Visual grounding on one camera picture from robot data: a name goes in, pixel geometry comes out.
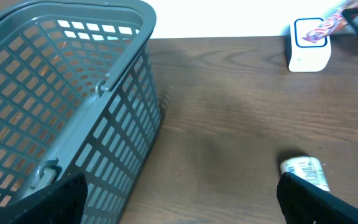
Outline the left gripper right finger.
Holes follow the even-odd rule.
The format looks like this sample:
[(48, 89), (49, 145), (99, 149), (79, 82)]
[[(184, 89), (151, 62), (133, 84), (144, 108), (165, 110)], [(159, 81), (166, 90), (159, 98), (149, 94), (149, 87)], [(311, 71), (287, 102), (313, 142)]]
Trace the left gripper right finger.
[(287, 224), (358, 224), (358, 208), (290, 172), (278, 182), (277, 199)]

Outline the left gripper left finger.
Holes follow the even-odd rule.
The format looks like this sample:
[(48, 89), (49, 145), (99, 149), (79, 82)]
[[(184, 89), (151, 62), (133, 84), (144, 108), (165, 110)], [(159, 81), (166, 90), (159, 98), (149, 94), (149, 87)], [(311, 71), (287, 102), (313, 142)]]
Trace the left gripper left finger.
[(81, 222), (88, 187), (79, 172), (0, 210), (0, 224), (77, 224)]

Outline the red chocolate bar wrapper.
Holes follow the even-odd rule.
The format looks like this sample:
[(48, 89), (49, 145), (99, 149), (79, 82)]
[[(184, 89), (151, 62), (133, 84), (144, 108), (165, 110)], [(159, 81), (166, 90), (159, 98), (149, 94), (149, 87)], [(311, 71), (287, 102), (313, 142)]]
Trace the red chocolate bar wrapper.
[(302, 39), (315, 44), (317, 41), (345, 28), (348, 25), (348, 22), (342, 15), (345, 9), (358, 9), (358, 0), (346, 1), (336, 9), (333, 15), (321, 22), (319, 26), (307, 32)]

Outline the white bottle green cap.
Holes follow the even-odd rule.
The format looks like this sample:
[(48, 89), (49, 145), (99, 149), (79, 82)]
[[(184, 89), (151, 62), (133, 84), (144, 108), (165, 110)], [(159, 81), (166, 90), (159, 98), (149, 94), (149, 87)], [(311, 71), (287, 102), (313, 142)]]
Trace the white bottle green cap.
[(280, 164), (281, 173), (290, 172), (303, 180), (330, 192), (320, 161), (315, 157), (298, 156), (284, 160)]

